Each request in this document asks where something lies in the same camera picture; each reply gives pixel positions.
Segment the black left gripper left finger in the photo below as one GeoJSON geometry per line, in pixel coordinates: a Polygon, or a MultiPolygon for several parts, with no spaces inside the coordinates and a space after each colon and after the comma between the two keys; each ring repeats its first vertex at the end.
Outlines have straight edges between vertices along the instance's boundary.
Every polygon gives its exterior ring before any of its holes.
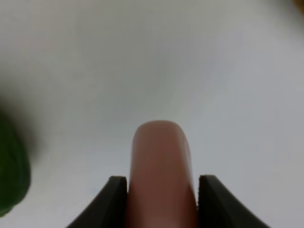
{"type": "Polygon", "coordinates": [[[127,179],[111,176],[94,200],[68,227],[123,228],[127,196],[127,179]]]}

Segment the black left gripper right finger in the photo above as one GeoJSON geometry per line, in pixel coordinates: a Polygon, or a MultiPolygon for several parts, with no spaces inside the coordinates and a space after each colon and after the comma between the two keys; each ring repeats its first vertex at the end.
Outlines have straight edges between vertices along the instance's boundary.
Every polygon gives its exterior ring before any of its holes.
{"type": "Polygon", "coordinates": [[[267,228],[214,175],[199,177],[200,228],[267,228]]]}

